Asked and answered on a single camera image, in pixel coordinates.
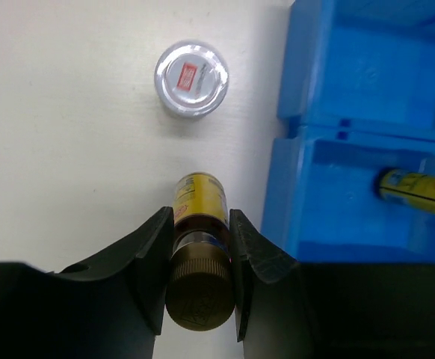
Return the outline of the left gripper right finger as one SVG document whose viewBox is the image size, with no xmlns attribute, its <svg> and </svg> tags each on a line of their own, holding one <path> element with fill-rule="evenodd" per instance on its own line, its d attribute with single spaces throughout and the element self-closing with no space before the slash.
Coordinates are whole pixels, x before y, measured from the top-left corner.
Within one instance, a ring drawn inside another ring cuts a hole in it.
<svg viewBox="0 0 435 359">
<path fill-rule="evenodd" d="M 299 263 L 229 224 L 246 358 L 435 358 L 435 265 Z"/>
</svg>

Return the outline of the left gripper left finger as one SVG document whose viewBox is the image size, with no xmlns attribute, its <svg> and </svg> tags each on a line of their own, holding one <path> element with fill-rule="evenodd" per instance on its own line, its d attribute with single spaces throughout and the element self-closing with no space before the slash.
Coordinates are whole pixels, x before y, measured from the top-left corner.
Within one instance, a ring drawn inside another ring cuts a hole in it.
<svg viewBox="0 0 435 359">
<path fill-rule="evenodd" d="M 163 207 L 63 271 L 0 263 L 0 358 L 150 358 L 173 239 Z"/>
</svg>

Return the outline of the small yellow-label bottle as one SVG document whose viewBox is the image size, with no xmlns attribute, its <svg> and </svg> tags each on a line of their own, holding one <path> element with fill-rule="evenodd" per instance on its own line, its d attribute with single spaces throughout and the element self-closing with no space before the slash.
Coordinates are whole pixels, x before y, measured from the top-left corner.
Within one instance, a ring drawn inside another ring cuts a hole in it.
<svg viewBox="0 0 435 359">
<path fill-rule="evenodd" d="M 176 184 L 174 241 L 165 304 L 170 318 L 191 331 L 210 331 L 235 307 L 229 210 L 220 181 L 194 172 Z"/>
<path fill-rule="evenodd" d="M 435 215 L 435 177 L 401 168 L 384 168 L 374 179 L 374 192 L 385 201 Z"/>
</svg>

